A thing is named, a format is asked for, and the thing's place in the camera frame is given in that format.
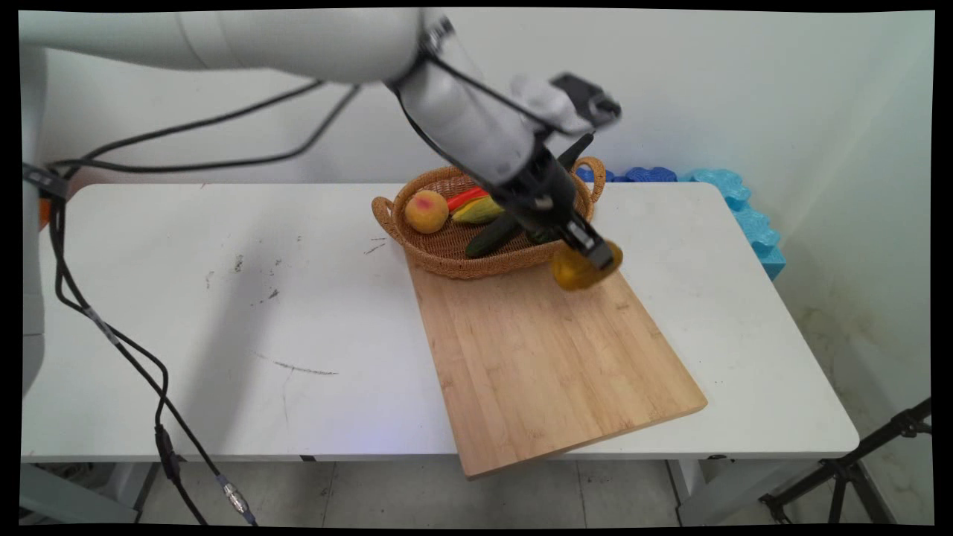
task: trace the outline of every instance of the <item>white table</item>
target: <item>white table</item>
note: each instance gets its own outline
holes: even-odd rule
[[[215,459],[454,454],[403,251],[371,214],[399,188],[94,185],[70,202],[67,260],[99,315],[167,364],[170,398]],[[608,184],[594,225],[709,403],[563,457],[681,460],[682,521],[701,524],[857,446],[717,189]],[[46,233],[40,253],[46,357],[21,462],[156,461],[155,394],[56,300]],[[689,461],[712,455],[760,462],[699,488]]]

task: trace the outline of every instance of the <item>blue foam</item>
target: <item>blue foam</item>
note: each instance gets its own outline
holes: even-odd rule
[[[576,175],[579,175],[579,178],[582,179],[582,182],[592,182],[595,179],[593,171],[585,166],[580,166],[579,169],[576,170]],[[606,172],[607,182],[609,180],[608,175],[609,173]]]
[[[741,177],[728,170],[695,170],[680,178],[679,181],[714,184],[733,211],[743,209],[748,204],[748,198],[751,197],[751,190],[741,184]]]
[[[772,248],[770,253],[761,257],[760,261],[761,266],[772,281],[781,273],[784,266],[787,265],[787,259],[784,258],[784,255],[781,254],[781,250],[777,247]]]
[[[665,168],[651,170],[634,167],[624,175],[615,175],[606,171],[606,182],[707,182],[715,185],[724,197],[732,211],[735,221],[738,222],[744,236],[747,238],[755,255],[771,280],[774,280],[787,265],[787,260],[778,249],[781,234],[771,229],[771,218],[756,211],[748,199],[751,190],[741,183],[740,175],[728,170],[698,169],[685,176],[677,177],[674,172]],[[593,172],[583,166],[576,170],[584,182],[593,181]]]
[[[580,166],[579,169],[576,170],[576,175],[579,175],[579,178],[582,179],[582,182],[593,182],[593,180],[595,179],[595,176],[593,175],[593,171],[587,168],[586,166]],[[615,182],[617,178],[618,177],[616,177],[616,174],[612,173],[609,170],[605,170],[606,182]]]
[[[616,182],[676,182],[675,172],[665,168],[632,168],[625,172],[624,178],[618,177]]]
[[[776,249],[781,234],[769,227],[771,219],[768,216],[751,208],[747,203],[743,209],[733,214],[758,258],[764,258]]]

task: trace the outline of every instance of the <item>wicker basket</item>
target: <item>wicker basket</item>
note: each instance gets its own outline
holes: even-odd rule
[[[595,177],[592,192],[586,183],[575,174],[580,166],[588,166]],[[586,220],[592,219],[593,208],[605,186],[605,167],[602,162],[591,156],[580,158],[573,166],[573,180],[576,183],[576,210]],[[475,184],[455,167],[440,168],[427,172],[407,183],[394,202],[386,197],[375,197],[371,202],[374,217],[398,244],[403,246],[407,257],[418,266],[448,278],[485,278],[527,268],[548,261],[559,242],[535,245],[525,233],[520,233],[503,247],[483,258],[467,258],[464,250],[470,240],[482,229],[483,225],[456,223],[447,219],[447,223],[436,233],[423,235],[415,231],[403,218],[407,201],[420,190],[434,190],[444,197],[451,197],[473,188]]]

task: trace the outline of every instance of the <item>black tripod stand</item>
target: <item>black tripod stand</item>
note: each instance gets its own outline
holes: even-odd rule
[[[930,400],[928,398],[913,408],[898,413],[889,423],[863,438],[857,448],[837,460],[821,460],[820,469],[787,488],[777,497],[768,494],[761,497],[760,501],[771,510],[771,517],[774,518],[775,522],[790,524],[791,520],[784,513],[784,506],[833,478],[834,498],[831,501],[827,523],[839,523],[841,521],[843,494],[847,490],[847,483],[854,485],[864,509],[867,510],[867,515],[870,516],[870,521],[878,524],[891,523],[883,504],[867,481],[863,471],[861,471],[858,462],[861,458],[892,441],[897,436],[904,436],[905,438],[917,437],[917,434],[932,436],[933,427],[923,422],[931,415]]]

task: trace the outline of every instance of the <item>basket handle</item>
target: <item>basket handle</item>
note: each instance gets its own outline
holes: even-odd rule
[[[592,156],[584,156],[573,164],[573,173],[582,166],[588,166],[593,171],[593,194],[592,200],[595,203],[602,195],[602,189],[605,188],[605,166],[602,160]]]
[[[371,210],[374,212],[377,223],[384,228],[384,231],[387,231],[387,234],[390,235],[395,242],[404,245],[404,239],[397,231],[397,226],[394,224],[392,218],[393,209],[394,203],[387,197],[375,197],[374,200],[371,201]]]

